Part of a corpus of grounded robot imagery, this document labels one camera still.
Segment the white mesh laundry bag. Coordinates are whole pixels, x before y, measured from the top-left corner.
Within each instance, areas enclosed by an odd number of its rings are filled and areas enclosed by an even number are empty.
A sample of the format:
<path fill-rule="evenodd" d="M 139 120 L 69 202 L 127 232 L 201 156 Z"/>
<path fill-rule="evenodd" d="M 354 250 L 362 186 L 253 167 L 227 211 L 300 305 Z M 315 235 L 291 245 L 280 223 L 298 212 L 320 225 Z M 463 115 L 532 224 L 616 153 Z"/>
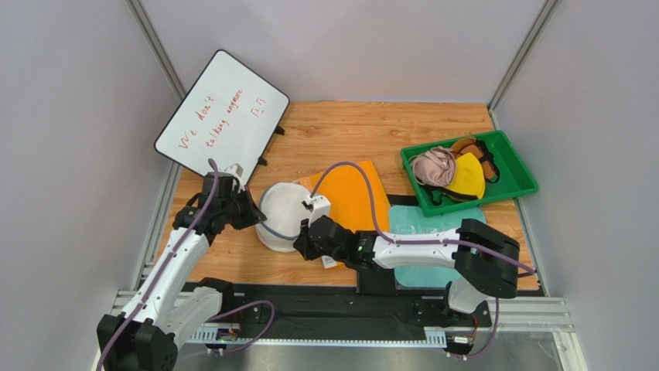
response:
<path fill-rule="evenodd" d="M 258 208 L 266 216 L 255 226 L 258 239 L 270 250 L 278 253 L 295 251 L 294 242 L 300 233 L 300 224 L 310 217 L 302 202 L 310 195 L 304 186 L 278 182 L 261 195 Z"/>

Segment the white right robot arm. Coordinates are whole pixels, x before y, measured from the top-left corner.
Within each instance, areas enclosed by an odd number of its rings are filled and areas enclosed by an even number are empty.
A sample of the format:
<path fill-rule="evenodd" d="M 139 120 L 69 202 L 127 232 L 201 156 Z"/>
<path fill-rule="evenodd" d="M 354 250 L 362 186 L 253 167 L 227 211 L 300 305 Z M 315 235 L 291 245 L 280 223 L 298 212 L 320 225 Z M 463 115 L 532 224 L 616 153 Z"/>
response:
<path fill-rule="evenodd" d="M 462 220 L 439 233 L 400 235 L 352 232 L 321 216 L 303 220 L 293 243 L 305 260 L 330 257 L 355 271 L 392 271 L 397 267 L 452 268 L 459 279 L 447 288 L 447 307 L 471 314 L 486 298 L 517 297 L 519 243 L 485 223 Z"/>

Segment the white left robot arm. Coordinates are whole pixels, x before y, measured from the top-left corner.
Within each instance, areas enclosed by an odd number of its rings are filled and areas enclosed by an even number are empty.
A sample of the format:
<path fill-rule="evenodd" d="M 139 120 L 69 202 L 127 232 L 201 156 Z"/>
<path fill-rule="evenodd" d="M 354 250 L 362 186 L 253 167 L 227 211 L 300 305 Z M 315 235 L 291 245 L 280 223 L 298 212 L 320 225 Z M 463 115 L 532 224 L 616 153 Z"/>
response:
<path fill-rule="evenodd" d="M 201 192 L 176 214 L 166 248 L 119 315 L 105 315 L 97 326 L 98 370 L 172 370 L 180 348 L 208 319 L 220 313 L 231 290 L 211 279 L 181 305 L 175 302 L 187 278 L 225 226 L 242 230 L 265 221 L 232 165 L 211 171 Z"/>

